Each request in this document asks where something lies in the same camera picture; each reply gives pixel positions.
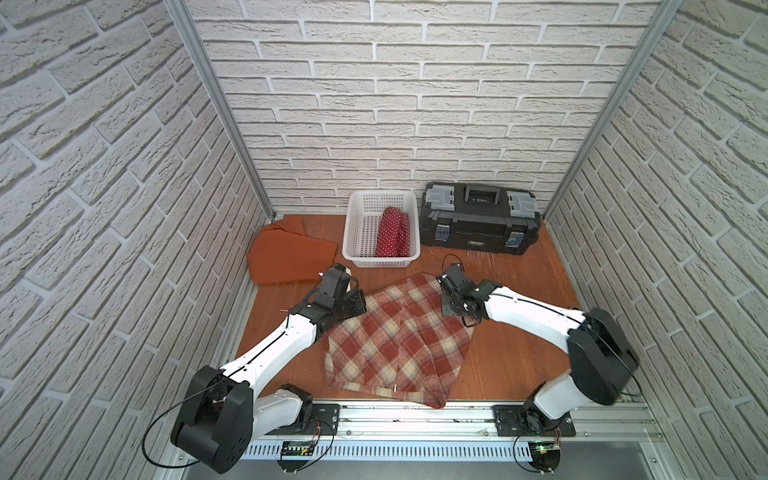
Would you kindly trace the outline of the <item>red plaid skirt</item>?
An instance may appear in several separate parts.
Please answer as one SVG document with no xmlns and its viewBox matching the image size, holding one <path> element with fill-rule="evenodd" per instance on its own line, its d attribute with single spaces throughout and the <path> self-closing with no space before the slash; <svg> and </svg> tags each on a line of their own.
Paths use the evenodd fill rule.
<svg viewBox="0 0 768 480">
<path fill-rule="evenodd" d="M 327 334 L 328 387 L 444 408 L 473 330 L 443 314 L 435 277 L 414 274 L 368 295 L 366 306 Z"/>
</svg>

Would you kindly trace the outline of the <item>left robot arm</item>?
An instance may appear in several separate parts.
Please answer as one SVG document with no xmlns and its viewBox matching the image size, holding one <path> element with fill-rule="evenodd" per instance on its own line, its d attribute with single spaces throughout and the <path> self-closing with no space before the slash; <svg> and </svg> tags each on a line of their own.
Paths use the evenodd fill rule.
<svg viewBox="0 0 768 480">
<path fill-rule="evenodd" d="M 173 404 L 178 415 L 170 442 L 211 470 L 223 474 L 242 458 L 249 444 L 279 429 L 312 429 L 301 456 L 312 453 L 324 436 L 334 438 L 336 420 L 313 413 L 313 397 L 291 384 L 263 396 L 267 384 L 298 354 L 346 320 L 366 312 L 363 290 L 348 268 L 334 264 L 284 321 L 255 347 L 192 377 L 185 397 Z"/>
</svg>

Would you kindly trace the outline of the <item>red polka dot skirt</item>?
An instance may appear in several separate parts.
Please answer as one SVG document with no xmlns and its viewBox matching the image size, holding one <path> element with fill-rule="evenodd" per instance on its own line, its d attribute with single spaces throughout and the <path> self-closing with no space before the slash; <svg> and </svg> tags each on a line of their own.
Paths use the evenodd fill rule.
<svg viewBox="0 0 768 480">
<path fill-rule="evenodd" d="M 409 255 L 409 216 L 397 207 L 387 207 L 379 223 L 375 256 L 395 258 Z"/>
</svg>

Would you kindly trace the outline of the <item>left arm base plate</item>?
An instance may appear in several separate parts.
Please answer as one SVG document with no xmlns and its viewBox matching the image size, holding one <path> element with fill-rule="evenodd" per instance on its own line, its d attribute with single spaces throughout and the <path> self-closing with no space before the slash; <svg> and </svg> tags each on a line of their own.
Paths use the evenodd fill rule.
<svg viewBox="0 0 768 480">
<path fill-rule="evenodd" d="M 309 410 L 300 413 L 298 419 L 287 426 L 277 428 L 269 435 L 315 435 L 318 430 L 324 436 L 338 431 L 341 405 L 338 403 L 313 403 Z"/>
</svg>

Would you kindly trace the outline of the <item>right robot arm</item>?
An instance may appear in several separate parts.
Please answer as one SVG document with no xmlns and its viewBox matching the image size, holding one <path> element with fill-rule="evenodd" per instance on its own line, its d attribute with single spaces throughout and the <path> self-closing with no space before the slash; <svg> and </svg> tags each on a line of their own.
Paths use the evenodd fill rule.
<svg viewBox="0 0 768 480">
<path fill-rule="evenodd" d="M 436 277 L 448 316 L 490 320 L 524 330 L 556 346 L 569 369 L 529 395 L 520 413 L 525 432 L 549 434 L 588 403 L 610 406 L 635 379 L 639 356 L 607 311 L 565 309 L 521 295 L 502 284 L 477 284 L 459 264 Z"/>
</svg>

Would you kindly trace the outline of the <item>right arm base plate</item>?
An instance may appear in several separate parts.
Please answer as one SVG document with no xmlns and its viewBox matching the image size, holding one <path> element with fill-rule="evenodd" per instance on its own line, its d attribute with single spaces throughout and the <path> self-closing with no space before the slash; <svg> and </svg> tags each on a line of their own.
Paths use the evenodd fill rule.
<svg viewBox="0 0 768 480">
<path fill-rule="evenodd" d="M 499 437 L 520 435 L 570 438 L 576 436 L 573 420 L 568 413 L 552 420 L 522 404 L 494 405 L 491 411 Z"/>
</svg>

